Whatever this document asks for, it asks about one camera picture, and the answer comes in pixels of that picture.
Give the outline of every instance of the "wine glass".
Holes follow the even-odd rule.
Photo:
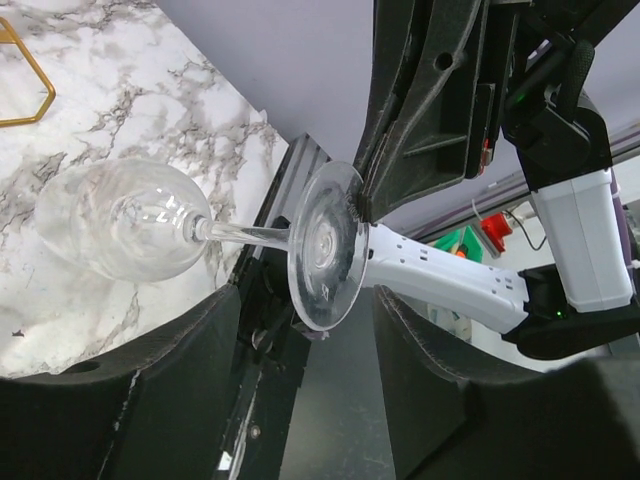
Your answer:
[[[183,273],[208,241],[284,250],[296,311],[322,331],[346,316],[364,278],[369,228],[354,208],[361,187],[351,165],[329,162],[306,184],[289,229],[246,227],[214,221],[200,188],[179,170],[114,160],[52,178],[36,202],[35,222],[58,256],[132,282]]]

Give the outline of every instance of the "white marble surface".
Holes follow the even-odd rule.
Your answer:
[[[204,190],[218,219],[252,223],[286,143],[153,4],[0,0],[56,87],[37,124],[0,129],[0,376],[57,373],[187,311],[222,285],[240,246],[213,245],[158,284],[76,270],[32,221],[47,179],[72,165],[140,156]],[[35,111],[44,88],[0,45],[0,116]]]

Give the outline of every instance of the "gold frame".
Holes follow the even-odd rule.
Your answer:
[[[40,68],[40,65],[38,65],[35,58],[33,58],[31,52],[27,50],[27,47],[25,47],[24,43],[6,18],[0,17],[0,25],[4,27],[4,30],[0,30],[0,44],[10,44],[17,46],[18,50],[20,50],[20,53],[22,53],[22,56],[29,63],[29,66],[33,69],[35,74],[38,75],[38,78],[47,89],[47,98],[44,99],[44,103],[40,106],[34,116],[0,120],[0,128],[36,123],[44,116],[45,113],[47,113],[47,110],[49,110],[49,107],[53,103],[53,100],[56,98],[56,89],[53,88],[53,84],[49,81],[45,73]]]

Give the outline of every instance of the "glass stem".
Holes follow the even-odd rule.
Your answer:
[[[288,228],[243,227],[200,218],[196,221],[193,237],[199,241],[216,240],[289,250]]]

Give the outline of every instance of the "green object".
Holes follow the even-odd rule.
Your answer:
[[[460,235],[464,235],[462,242],[460,242]],[[436,242],[434,247],[445,252],[456,253],[454,249],[457,250],[460,244],[467,247],[467,258],[469,260],[482,263],[482,246],[470,227],[445,235]]]

